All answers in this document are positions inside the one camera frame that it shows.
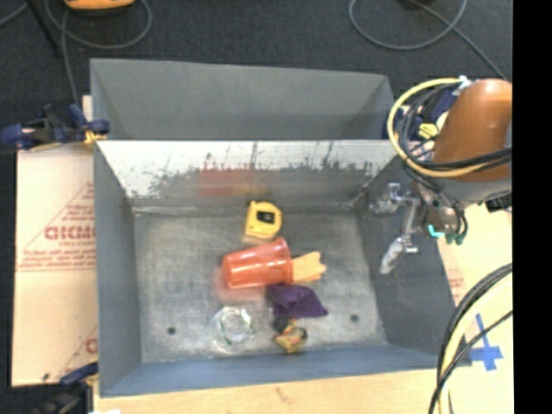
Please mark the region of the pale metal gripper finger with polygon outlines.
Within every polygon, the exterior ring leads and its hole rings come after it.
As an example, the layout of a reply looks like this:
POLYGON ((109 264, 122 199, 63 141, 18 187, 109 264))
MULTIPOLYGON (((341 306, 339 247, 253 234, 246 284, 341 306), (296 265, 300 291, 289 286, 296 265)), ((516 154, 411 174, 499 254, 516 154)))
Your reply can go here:
POLYGON ((410 254, 417 254, 418 247, 413 244, 410 235, 398 236, 382 256, 379 265, 380 274, 390 274, 398 265, 399 261, 410 254))
POLYGON ((385 189, 369 205, 369 210, 374 215, 385 215, 395 213, 401 207, 416 207, 417 199, 411 191, 401 193, 399 182, 390 182, 385 189))

